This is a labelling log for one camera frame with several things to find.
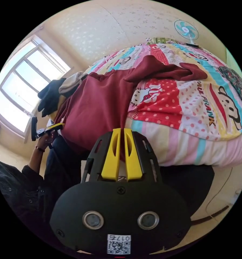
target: label sticker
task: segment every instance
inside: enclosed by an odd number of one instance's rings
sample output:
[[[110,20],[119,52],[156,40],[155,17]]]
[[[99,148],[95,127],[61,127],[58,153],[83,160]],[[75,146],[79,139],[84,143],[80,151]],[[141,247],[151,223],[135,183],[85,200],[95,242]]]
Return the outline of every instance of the label sticker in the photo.
[[[108,235],[107,254],[130,254],[131,236]]]

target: fan blade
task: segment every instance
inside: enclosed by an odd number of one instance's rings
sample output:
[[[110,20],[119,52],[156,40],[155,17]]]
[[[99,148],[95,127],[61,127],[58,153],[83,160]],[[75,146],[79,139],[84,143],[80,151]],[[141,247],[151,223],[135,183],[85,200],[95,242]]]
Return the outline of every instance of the fan blade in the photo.
[[[187,25],[186,26],[189,30],[194,30],[195,31],[195,29],[192,27],[192,26],[190,26],[190,25]]]
[[[191,38],[194,38],[196,35],[191,31],[190,36],[191,36]]]
[[[184,26],[185,26],[185,23],[184,23],[184,22],[180,22],[180,26],[181,26],[181,27],[184,27]]]
[[[176,25],[176,27],[177,27],[179,30],[183,31],[183,30],[182,30],[182,28],[181,28],[181,27],[179,27],[178,25]]]

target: window pane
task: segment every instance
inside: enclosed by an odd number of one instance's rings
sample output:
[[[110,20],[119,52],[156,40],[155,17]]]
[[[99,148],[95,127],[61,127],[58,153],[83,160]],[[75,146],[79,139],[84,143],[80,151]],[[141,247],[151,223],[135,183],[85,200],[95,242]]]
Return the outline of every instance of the window pane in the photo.
[[[48,81],[39,75],[26,61],[21,62],[16,71],[38,91],[48,85]]]
[[[25,132],[29,116],[12,104],[0,91],[0,114],[14,127]]]
[[[62,74],[61,71],[49,62],[38,50],[27,59],[50,80],[57,79]]]
[[[11,73],[2,89],[25,110],[32,112],[39,102],[37,93],[27,86],[16,74]]]
[[[36,45],[33,42],[27,43],[24,47],[22,47],[8,62],[5,64],[4,68],[0,72],[0,84],[2,83],[5,76],[9,73],[9,71],[13,68],[13,66],[29,51],[34,49]]]

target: white cloth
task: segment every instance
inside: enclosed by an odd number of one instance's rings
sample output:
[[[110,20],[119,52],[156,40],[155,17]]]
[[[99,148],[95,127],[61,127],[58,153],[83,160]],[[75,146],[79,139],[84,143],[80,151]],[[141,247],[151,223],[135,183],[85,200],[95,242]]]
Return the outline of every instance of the white cloth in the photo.
[[[85,76],[84,72],[80,71],[68,77],[59,88],[59,93],[64,94],[72,90],[77,84],[80,84],[81,78]]]

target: person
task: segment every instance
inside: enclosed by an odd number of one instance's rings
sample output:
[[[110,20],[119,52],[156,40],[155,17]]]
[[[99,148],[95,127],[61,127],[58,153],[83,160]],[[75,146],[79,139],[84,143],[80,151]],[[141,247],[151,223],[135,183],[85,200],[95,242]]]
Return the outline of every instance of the person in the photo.
[[[57,199],[70,187],[81,182],[81,161],[89,151],[77,155],[61,135],[38,139],[28,165],[22,172],[0,162],[0,190],[18,218],[41,240],[69,255],[75,251],[64,247],[49,225]],[[39,174],[45,149],[52,143],[46,160],[44,178]]]

